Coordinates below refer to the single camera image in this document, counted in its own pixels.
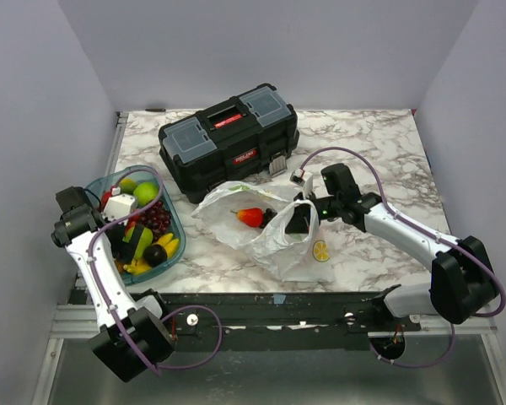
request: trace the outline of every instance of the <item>fruit basket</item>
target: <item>fruit basket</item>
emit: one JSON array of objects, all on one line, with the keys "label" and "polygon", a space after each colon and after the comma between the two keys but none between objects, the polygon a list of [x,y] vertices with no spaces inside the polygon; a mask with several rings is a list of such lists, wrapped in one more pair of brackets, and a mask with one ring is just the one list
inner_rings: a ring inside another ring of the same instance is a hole
[{"label": "fruit basket", "polygon": [[[86,189],[95,194],[96,196],[98,196],[99,199],[101,199],[104,193],[108,192],[110,188],[115,185],[115,183],[121,176],[123,176],[128,172],[131,172],[132,170],[141,169],[143,167],[147,166],[142,165],[130,166],[122,171],[113,173],[112,175],[108,175],[107,177],[102,177],[98,180],[92,181],[89,185],[86,186]],[[158,184],[156,178],[151,173],[148,173],[146,171],[139,171],[132,173],[127,178],[134,180],[137,184],[142,184],[146,182],[153,183],[156,186]],[[96,201],[94,196],[92,196],[90,193],[87,194],[89,195],[89,198],[94,205],[97,205],[99,203]],[[161,207],[162,209],[161,214],[168,214],[170,216],[170,222],[168,226],[165,227],[166,229],[164,233],[165,234],[172,233],[174,235],[174,238],[180,241],[178,250],[166,262],[163,262],[158,266],[152,267],[145,273],[138,275],[133,275],[130,273],[121,273],[121,278],[125,285],[139,284],[155,276],[160,275],[168,268],[174,266],[184,254],[184,250],[186,249],[186,233],[184,232],[184,229],[182,228],[178,215],[176,214],[175,208],[172,205],[172,202],[170,201],[169,194],[165,189],[163,190],[163,194],[161,196],[161,202],[163,203],[163,206]],[[149,214],[146,217],[148,218],[143,218],[143,221],[150,220]]]}]

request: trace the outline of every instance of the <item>white plastic bag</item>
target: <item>white plastic bag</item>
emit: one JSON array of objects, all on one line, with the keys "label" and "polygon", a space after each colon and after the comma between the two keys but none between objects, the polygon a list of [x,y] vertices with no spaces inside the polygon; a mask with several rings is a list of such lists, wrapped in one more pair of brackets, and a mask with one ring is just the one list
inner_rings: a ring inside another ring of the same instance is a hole
[{"label": "white plastic bag", "polygon": [[[210,192],[192,216],[202,220],[216,239],[243,251],[282,281],[333,281],[317,212],[310,210],[307,235],[285,233],[295,207],[308,204],[314,208],[311,201],[293,201],[295,194],[291,187],[253,186],[241,181],[228,181]],[[277,215],[265,229],[251,228],[232,213],[244,208],[271,208]]]}]

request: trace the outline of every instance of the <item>yellow banana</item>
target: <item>yellow banana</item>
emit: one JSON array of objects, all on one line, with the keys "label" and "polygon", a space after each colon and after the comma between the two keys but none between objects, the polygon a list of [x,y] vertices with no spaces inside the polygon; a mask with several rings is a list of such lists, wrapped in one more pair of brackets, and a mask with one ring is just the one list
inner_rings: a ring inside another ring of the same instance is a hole
[{"label": "yellow banana", "polygon": [[132,264],[125,264],[124,270],[133,276],[138,276],[139,274],[143,274],[148,270],[152,270],[152,268],[148,263],[146,263],[144,259],[135,259],[132,261]]},{"label": "yellow banana", "polygon": [[178,251],[178,247],[180,246],[179,239],[173,239],[171,242],[164,246],[165,251],[167,252],[167,260],[169,260],[175,253]]},{"label": "yellow banana", "polygon": [[171,240],[172,238],[174,238],[175,236],[172,235],[170,232],[168,234],[165,234],[163,236],[161,236],[157,242],[154,242],[153,244],[154,245],[160,245],[161,247],[165,247],[165,245],[167,245]]}]

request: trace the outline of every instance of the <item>metal floor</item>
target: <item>metal floor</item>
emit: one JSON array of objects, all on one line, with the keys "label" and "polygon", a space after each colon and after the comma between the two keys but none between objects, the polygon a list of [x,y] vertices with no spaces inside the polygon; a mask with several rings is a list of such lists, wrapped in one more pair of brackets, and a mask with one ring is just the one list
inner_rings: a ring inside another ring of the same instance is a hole
[{"label": "metal floor", "polygon": [[[423,362],[446,349],[446,336],[408,337],[401,359]],[[175,354],[187,364],[205,354]],[[382,364],[369,352],[222,352],[196,370],[147,371],[121,382],[86,343],[66,341],[51,404],[335,405],[500,404],[480,336],[458,337],[448,361],[425,370]]]}]

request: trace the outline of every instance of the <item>white marble surface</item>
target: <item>white marble surface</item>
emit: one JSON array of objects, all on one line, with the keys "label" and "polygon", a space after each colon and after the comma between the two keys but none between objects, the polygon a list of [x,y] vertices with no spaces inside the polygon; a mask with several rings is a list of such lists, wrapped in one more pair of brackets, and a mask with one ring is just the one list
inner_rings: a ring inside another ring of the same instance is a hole
[{"label": "white marble surface", "polygon": [[[159,157],[158,130],[193,111],[167,111],[161,114],[130,113],[116,170],[129,165],[150,165],[165,181],[187,235],[187,248],[181,261],[167,272],[131,291],[146,288],[162,292],[272,292],[272,291],[377,291],[393,284],[429,281],[427,270],[388,242],[366,235],[341,221],[323,223],[333,283],[283,283],[253,265],[246,256],[214,239],[202,223],[191,218],[194,205],[174,183]],[[429,171],[411,112],[404,111],[299,111],[300,140],[288,160],[289,170],[319,148],[344,146],[363,154],[379,172],[390,202],[403,213],[440,230],[448,225],[440,198]],[[330,151],[317,156],[307,166],[315,173],[317,195],[325,192],[320,170],[344,161],[362,192],[376,192],[367,167],[352,156]],[[253,175],[248,182],[272,181],[290,185],[289,173],[271,179],[267,173]]]}]

